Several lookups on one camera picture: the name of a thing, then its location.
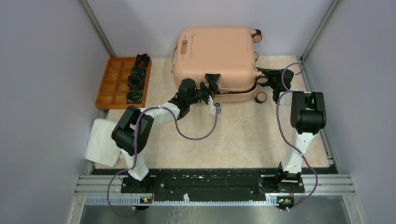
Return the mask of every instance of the hard-shell suitcase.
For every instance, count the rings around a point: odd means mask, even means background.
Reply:
[[[205,74],[220,74],[216,102],[261,103],[265,93],[258,93],[258,80],[266,78],[256,70],[258,54],[253,43],[261,41],[261,31],[246,27],[191,27],[183,30],[172,52],[172,73],[176,86],[191,78],[204,82]]]

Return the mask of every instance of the gray floor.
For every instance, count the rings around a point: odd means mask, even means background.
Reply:
[[[129,207],[116,207],[130,214]],[[316,196],[289,212],[275,207],[162,207],[151,206],[132,218],[120,218],[107,206],[86,206],[82,224],[348,224],[341,196]]]

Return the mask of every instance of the pink suitcase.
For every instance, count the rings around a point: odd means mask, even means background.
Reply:
[[[253,43],[261,39],[260,30],[246,27],[187,28],[181,32],[172,52],[173,81],[176,86],[185,78],[197,84],[207,83],[205,74],[220,74],[216,102],[255,98],[262,103],[267,95],[258,92],[257,82],[264,83],[267,79],[255,68],[258,54],[253,48]]]

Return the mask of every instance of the suitcase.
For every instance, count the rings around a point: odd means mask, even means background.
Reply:
[[[183,30],[172,52],[173,81],[179,86],[191,78],[197,85],[205,74],[220,74],[216,102],[243,102],[255,99],[263,103],[264,92],[258,82],[266,77],[256,70],[258,54],[253,43],[261,41],[261,31],[246,27],[191,27]]]

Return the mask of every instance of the white towel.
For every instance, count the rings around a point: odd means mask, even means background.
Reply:
[[[106,166],[114,167],[120,156],[120,148],[111,138],[116,122],[96,119],[93,123],[85,158]]]

